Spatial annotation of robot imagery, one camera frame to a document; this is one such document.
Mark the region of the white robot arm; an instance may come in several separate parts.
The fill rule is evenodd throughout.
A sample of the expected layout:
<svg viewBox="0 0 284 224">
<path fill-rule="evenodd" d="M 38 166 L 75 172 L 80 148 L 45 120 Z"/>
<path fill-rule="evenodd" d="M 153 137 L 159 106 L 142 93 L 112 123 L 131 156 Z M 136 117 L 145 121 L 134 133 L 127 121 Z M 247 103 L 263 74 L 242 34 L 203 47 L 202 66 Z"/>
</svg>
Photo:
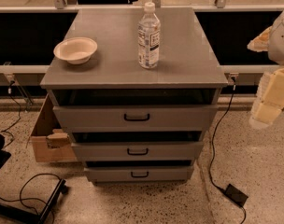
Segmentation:
<svg viewBox="0 0 284 224">
<path fill-rule="evenodd" d="M 279 65 L 273 73 L 263 73 L 250 111 L 250 126 L 260 130 L 272 125 L 284 109 L 284 10 L 270 27 L 248 43 L 247 48 L 266 51 L 268 58 Z"/>
</svg>

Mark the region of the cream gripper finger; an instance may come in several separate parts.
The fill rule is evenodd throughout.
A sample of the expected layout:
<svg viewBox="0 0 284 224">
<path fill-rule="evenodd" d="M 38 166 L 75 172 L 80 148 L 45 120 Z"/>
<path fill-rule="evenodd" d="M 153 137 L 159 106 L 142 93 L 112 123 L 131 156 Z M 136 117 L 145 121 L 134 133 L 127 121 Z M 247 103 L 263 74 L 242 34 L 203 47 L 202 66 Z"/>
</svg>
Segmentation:
<svg viewBox="0 0 284 224">
<path fill-rule="evenodd" d="M 250 111 L 249 124 L 253 129 L 272 125 L 284 109 L 284 66 L 275 72 L 264 72 L 256 99 Z"/>
</svg>

